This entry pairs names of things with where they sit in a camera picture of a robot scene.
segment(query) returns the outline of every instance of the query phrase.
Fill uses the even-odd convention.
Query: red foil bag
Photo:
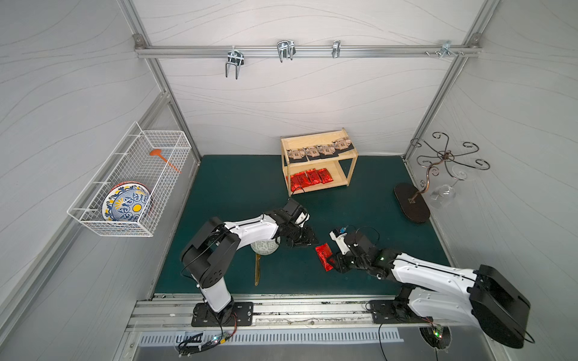
[[[296,190],[301,189],[301,185],[299,184],[299,180],[293,174],[291,176],[291,193],[295,192]]]
[[[305,174],[307,174],[307,177],[311,181],[311,185],[316,185],[316,184],[321,183],[321,177],[319,177],[319,174],[317,174],[317,171],[315,170],[315,168],[306,170]]]
[[[327,168],[318,170],[317,174],[319,174],[319,177],[321,178],[321,182],[323,182],[323,184],[333,182],[333,178],[331,178],[331,174],[329,174]]]
[[[297,177],[299,185],[302,186],[303,188],[309,187],[311,185],[311,182],[309,181],[309,178],[307,178],[307,176],[305,175],[305,172],[295,173],[293,174],[293,176]]]
[[[325,243],[319,247],[315,247],[315,250],[317,251],[317,255],[319,256],[319,260],[321,261],[321,264],[323,264],[325,271],[331,271],[333,266],[327,262],[327,259],[333,255],[333,252],[331,252],[329,245]]]

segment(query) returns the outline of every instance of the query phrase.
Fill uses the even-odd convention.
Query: orange spatula
[[[165,157],[163,157],[163,156],[161,155],[161,150],[160,150],[160,149],[153,149],[153,150],[151,150],[150,153],[149,153],[149,155],[152,155],[152,156],[158,155],[163,161],[165,161],[165,163],[167,163],[168,165],[170,165],[171,167],[173,167],[177,172],[181,173],[181,171],[178,170],[177,167],[175,167],[174,165],[172,165],[171,162],[167,161],[167,160],[165,159]]]

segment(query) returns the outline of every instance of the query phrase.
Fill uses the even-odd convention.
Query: metal vent grille
[[[143,332],[141,347],[174,346],[188,337],[203,333],[202,343],[215,336],[219,331],[186,332]],[[382,327],[383,343],[403,342],[397,327]],[[282,329],[282,330],[238,330],[224,345],[282,345],[282,344],[367,344],[377,343],[377,327],[340,328],[340,329]]]

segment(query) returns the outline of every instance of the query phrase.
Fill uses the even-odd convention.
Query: patterned bowl
[[[123,183],[113,188],[102,203],[105,221],[136,222],[147,209],[150,193],[140,183]]]

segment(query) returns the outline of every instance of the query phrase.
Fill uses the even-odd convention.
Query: wire basket
[[[135,125],[68,209],[72,218],[100,236],[152,237],[191,150],[182,131],[143,131]],[[154,149],[160,149],[167,162],[151,156]],[[107,221],[103,202],[123,182],[143,184],[149,201],[137,221]]]

